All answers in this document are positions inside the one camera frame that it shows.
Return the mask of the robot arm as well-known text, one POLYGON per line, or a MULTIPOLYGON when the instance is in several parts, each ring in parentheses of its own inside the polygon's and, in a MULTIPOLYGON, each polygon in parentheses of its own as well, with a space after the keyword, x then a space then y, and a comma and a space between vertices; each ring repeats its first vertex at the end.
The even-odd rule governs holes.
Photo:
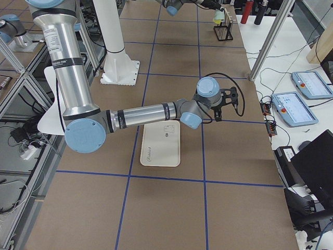
MULTIPOLYGON (((239 85, 224 73, 210 73, 199 80, 191 100, 180 99, 151 106, 101 111, 94 103, 74 26, 78 21, 78 1, 26 1, 33 21, 44 34, 46 45, 60 88, 65 110, 61 115, 66 144, 78 153, 92 153, 106 140, 107 133, 127 127, 180 118, 192 129, 203 123, 211 109, 214 120, 222 120, 222 107, 232 104, 238 116, 245 111, 245 98, 239 85), (221 89, 210 77, 220 74, 229 78, 239 89, 243 107, 238 112, 238 93, 235 87, 221 89)), ((102 83, 135 85, 139 61, 131 60, 125 51, 116 1, 93 1, 106 47, 102 83)))
POLYGON ((192 3, 204 7, 206 9, 224 11, 224 7, 218 2, 213 0, 204 1, 183 1, 183 0, 156 0, 162 7, 164 7, 170 16, 175 16, 185 3, 192 3))

